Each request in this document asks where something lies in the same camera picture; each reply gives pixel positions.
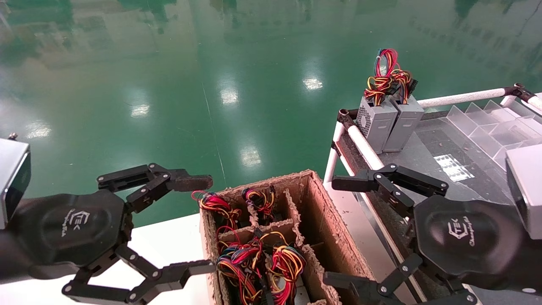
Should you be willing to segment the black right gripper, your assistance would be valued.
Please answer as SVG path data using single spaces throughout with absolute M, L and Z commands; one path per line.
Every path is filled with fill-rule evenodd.
M 483 289 L 503 289 L 508 284 L 509 268 L 524 240 L 522 222 L 511 205 L 447 199 L 447 182 L 397 164 L 364 169 L 354 176 L 335 175 L 332 188 L 374 192 L 400 216 L 413 215 L 417 252 L 442 278 L 457 278 Z M 401 188 L 428 198 L 415 206 Z M 381 283 L 337 272 L 324 272 L 323 283 L 350 290 L 359 305 L 404 305 L 395 291 L 423 266 L 419 255 L 409 255 Z M 445 285 L 449 296 L 421 304 L 476 305 L 476 295 L 460 282 L 445 280 Z

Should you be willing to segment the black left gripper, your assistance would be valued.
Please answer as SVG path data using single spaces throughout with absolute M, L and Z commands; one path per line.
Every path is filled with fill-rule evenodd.
M 159 294 L 184 289 L 191 276 L 213 273 L 209 259 L 157 268 L 128 246 L 130 213 L 140 213 L 171 191 L 205 191 L 211 175 L 148 164 L 97 178 L 100 191 L 23 199 L 11 219 L 11 278 L 76 276 L 62 294 L 97 305 L 147 305 Z M 114 193 L 137 188 L 124 202 Z M 143 276 L 132 289 L 89 284 L 118 260 Z

